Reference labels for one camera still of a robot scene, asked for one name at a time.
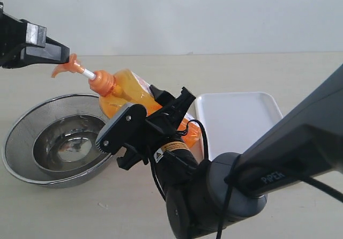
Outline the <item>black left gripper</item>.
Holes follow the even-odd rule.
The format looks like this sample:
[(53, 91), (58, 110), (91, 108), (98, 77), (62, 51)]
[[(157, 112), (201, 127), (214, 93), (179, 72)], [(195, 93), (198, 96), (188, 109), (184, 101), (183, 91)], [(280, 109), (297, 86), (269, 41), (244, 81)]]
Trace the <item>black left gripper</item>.
[(1, 67), (32, 64), (65, 64), (69, 47), (49, 38), (47, 29), (26, 23), (4, 12), (1, 2)]

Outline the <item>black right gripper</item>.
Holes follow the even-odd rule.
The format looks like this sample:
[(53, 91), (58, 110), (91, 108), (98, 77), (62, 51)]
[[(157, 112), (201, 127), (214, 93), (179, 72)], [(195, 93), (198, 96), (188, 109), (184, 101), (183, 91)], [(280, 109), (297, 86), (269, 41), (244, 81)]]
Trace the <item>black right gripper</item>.
[(125, 142), (126, 153), (117, 160), (118, 166), (125, 170), (139, 161), (147, 164), (153, 153), (173, 141), (181, 141), (186, 148), (195, 144), (195, 125), (191, 124), (193, 118), (187, 114), (195, 96), (185, 87), (177, 98), (154, 85), (149, 88), (154, 101), (162, 108), (146, 116), (143, 124)]

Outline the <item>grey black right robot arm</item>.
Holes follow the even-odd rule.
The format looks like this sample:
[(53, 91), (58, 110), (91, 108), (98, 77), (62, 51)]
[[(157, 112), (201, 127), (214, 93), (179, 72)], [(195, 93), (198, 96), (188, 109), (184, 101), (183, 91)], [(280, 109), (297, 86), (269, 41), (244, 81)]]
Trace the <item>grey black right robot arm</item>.
[(258, 214), (268, 193), (297, 182), (342, 200), (341, 192), (316, 180), (342, 171), (342, 68), (242, 154), (197, 162), (189, 150), (171, 149), (186, 133), (177, 126), (193, 100), (183, 89), (152, 115), (131, 104), (109, 133), (113, 152), (126, 148), (118, 159), (121, 168), (151, 164), (176, 238), (221, 236), (227, 226)]

